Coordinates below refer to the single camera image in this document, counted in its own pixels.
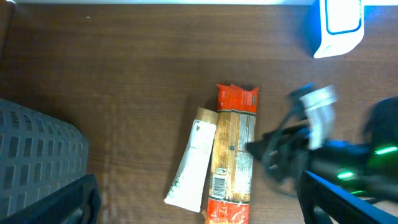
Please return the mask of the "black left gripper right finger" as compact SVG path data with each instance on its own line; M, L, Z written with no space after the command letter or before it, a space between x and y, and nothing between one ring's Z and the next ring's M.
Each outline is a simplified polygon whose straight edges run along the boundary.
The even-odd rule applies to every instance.
M305 223L397 223L397 217L309 171L300 176L297 197Z

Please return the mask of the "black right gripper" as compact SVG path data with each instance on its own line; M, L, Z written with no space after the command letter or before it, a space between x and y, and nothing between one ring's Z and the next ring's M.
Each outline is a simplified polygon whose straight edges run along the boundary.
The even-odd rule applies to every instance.
M307 124L279 127L247 143L246 150L261 163L268 185L281 187L290 180L295 187L308 165L309 135Z

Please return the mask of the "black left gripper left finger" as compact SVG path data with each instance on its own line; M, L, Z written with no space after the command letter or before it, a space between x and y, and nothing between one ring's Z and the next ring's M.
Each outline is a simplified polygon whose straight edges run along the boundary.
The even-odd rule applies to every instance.
M1 223L95 224L101 208L94 174L86 174L32 205L4 218Z

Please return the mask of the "orange spaghetti packet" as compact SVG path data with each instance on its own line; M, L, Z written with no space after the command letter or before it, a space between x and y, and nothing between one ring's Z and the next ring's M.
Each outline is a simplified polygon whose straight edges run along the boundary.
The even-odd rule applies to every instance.
M206 223L248 223L258 88L218 84L218 122L211 155Z

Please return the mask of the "white bamboo print tube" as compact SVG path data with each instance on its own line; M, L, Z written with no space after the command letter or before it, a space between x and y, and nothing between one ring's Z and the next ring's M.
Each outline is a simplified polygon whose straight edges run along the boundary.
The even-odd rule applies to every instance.
M217 121L217 112L197 109L185 152L164 199L166 204L200 212Z

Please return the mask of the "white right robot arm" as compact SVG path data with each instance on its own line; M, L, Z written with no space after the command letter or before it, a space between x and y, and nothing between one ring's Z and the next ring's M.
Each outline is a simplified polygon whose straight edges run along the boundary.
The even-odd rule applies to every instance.
M294 103L279 127L246 149L264 168L267 185L297 197L299 178L310 171L357 197L397 201L397 98L377 102L363 127L363 142L326 139L311 150L313 130L303 106Z

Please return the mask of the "white barcode scanner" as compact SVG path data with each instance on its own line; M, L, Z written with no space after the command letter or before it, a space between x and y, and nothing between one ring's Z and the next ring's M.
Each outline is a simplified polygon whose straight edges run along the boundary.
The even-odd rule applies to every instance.
M307 14L305 36L314 58L352 51L364 36L362 0L315 0Z

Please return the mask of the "grey plastic mesh basket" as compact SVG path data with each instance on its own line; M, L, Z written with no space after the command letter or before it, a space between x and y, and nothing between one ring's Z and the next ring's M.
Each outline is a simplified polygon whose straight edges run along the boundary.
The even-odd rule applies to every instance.
M84 176L88 148L72 124L1 100L1 218Z

